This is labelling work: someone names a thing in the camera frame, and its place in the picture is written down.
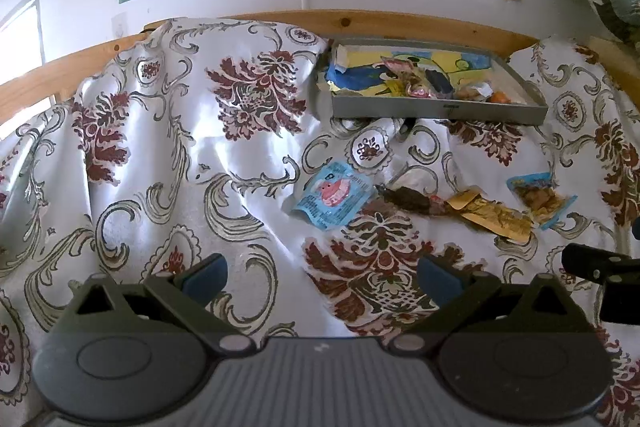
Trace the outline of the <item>gold foil snack packet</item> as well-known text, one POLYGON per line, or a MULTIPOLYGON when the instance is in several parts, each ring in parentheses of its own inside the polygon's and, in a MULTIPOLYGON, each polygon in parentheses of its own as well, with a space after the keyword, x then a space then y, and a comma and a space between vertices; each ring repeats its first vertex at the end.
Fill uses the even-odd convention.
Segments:
POLYGON ((504 239, 524 244, 532 233, 533 222, 525 213, 487 199, 477 188, 454 194, 446 204, 460 218, 504 239))

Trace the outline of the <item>dark brown snack wrapper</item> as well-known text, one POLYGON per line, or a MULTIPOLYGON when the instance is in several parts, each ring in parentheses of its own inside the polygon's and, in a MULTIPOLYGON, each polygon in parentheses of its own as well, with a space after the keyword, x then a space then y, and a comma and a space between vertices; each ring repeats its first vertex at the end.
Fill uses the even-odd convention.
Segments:
POLYGON ((449 213, 446 202, 437 196, 427 196, 405 186, 396 190, 384 185, 377 185, 375 188, 382 199, 401 210, 427 217, 442 217, 449 213))

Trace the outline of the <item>blue packet of brown chips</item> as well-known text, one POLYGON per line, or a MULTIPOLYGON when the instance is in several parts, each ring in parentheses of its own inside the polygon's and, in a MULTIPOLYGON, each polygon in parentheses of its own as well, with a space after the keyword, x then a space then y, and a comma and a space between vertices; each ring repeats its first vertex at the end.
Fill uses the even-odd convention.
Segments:
POLYGON ((553 227, 578 199, 577 195, 560 193, 551 172, 512 176, 506 180, 506 186, 526 207, 541 230, 553 227))

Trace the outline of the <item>light blue pig snack packet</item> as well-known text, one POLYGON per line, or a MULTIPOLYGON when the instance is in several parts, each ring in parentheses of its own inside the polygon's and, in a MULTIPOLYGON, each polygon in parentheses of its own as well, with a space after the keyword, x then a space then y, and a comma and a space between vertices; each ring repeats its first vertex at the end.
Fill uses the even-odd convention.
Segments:
POLYGON ((319 230, 348 225, 374 191, 372 181, 346 162, 332 161, 309 182, 293 207, 319 230))

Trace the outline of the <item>orange mandarin fruit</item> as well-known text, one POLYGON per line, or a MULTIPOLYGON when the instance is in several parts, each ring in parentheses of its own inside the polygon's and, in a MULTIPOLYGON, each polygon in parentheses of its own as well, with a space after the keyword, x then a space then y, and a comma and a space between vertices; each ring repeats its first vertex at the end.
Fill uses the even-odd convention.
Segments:
POLYGON ((491 103, 498 103, 498 104, 510 104, 511 103, 511 99, 502 91, 495 91, 490 98, 488 98, 488 101, 491 103))

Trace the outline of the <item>clear round biscuit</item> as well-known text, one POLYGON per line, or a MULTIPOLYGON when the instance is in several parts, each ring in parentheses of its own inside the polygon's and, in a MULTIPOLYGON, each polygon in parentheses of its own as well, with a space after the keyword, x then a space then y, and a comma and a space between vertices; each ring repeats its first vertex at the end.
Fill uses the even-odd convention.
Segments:
POLYGON ((454 91, 454 97, 460 101, 487 102, 493 95, 494 89, 487 81, 462 84, 454 91))

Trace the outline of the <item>clear bag of chocolate balls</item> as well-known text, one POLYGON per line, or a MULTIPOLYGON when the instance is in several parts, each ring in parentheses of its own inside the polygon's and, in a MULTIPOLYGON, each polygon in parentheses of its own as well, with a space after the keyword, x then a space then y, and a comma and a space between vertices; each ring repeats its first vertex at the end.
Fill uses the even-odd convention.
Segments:
POLYGON ((384 58, 383 65, 387 69, 384 81, 404 80, 407 83, 408 98, 436 98, 435 89, 427 80, 425 72, 413 62, 384 58))

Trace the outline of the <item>dark blue sachet packet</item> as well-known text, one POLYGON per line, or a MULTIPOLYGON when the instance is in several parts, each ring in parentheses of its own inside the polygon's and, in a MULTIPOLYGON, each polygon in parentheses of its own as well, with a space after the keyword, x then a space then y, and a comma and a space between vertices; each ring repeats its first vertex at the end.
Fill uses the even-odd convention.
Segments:
POLYGON ((435 89, 439 98, 453 98, 454 87, 443 72, 439 70, 427 69, 425 71, 427 80, 431 83, 435 89))

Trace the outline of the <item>yellow snack packet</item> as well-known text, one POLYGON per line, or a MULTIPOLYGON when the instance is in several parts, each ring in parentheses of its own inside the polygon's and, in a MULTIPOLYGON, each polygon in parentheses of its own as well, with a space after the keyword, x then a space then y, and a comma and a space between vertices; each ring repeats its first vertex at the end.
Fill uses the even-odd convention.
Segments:
POLYGON ((407 83, 401 79, 390 79, 384 81, 382 96, 387 98, 405 98, 408 95, 407 83))

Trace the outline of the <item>floral white bed sheet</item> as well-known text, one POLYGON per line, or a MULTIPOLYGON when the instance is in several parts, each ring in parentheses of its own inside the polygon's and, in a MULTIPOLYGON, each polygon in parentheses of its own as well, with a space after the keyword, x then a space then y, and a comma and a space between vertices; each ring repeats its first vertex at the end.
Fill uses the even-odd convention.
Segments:
POLYGON ((40 413, 32 360, 96 272, 134 284, 221 254, 229 282, 210 309, 256 339, 396 336, 434 310, 416 280, 425 254, 506 283, 552 274, 597 318, 601 289, 568 275, 561 253, 575 242, 638 256, 639 113, 593 50, 547 39, 510 57, 549 109, 521 127, 334 119, 316 101, 325 48, 292 25, 171 20, 3 140, 3 425, 40 413), (332 161, 445 198, 478 187, 513 208, 507 179, 551 172, 578 199, 524 244, 381 197, 322 231, 292 206, 332 161))

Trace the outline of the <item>grey tray with painting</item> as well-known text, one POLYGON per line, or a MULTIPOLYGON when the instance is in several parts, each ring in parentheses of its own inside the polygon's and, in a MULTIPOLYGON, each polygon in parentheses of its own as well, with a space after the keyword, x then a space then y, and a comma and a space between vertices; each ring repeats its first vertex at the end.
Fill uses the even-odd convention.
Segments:
POLYGON ((538 126, 548 105, 494 52, 441 42, 338 38, 317 72, 336 118, 538 126))

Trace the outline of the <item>white wall socket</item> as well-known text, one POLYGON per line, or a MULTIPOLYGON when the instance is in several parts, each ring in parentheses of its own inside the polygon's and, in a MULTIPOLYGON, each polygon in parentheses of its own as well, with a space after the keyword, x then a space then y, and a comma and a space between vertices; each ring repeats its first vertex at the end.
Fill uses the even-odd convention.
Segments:
POLYGON ((112 34, 115 39, 121 39, 129 35, 126 12, 120 12, 112 18, 112 34))

